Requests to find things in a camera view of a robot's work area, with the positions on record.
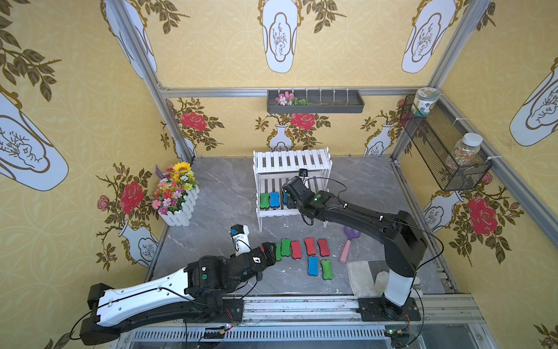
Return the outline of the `green eraser top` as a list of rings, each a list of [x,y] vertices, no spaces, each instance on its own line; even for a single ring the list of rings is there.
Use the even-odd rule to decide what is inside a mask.
[[[277,243],[276,244],[276,261],[280,262],[282,260],[282,254],[281,254],[281,243]]]
[[[284,238],[280,244],[280,255],[282,257],[291,257],[291,240]]]

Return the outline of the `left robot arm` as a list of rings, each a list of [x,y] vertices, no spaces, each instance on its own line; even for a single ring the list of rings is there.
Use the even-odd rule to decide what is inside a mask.
[[[87,299],[91,313],[78,338],[95,346],[148,324],[221,317],[235,305],[224,295],[250,279],[261,280],[265,269],[276,264],[276,250],[276,244],[265,242],[239,256],[205,256],[168,276],[123,289],[95,284]]]

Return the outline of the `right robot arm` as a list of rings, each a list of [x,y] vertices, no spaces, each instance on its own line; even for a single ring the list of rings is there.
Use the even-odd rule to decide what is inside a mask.
[[[407,314],[411,289],[427,250],[424,234],[406,211],[396,214],[366,209],[332,193],[313,192],[296,176],[282,187],[283,203],[304,218],[334,222],[374,238],[384,245],[389,269],[386,289],[378,299],[381,317],[400,320]]]

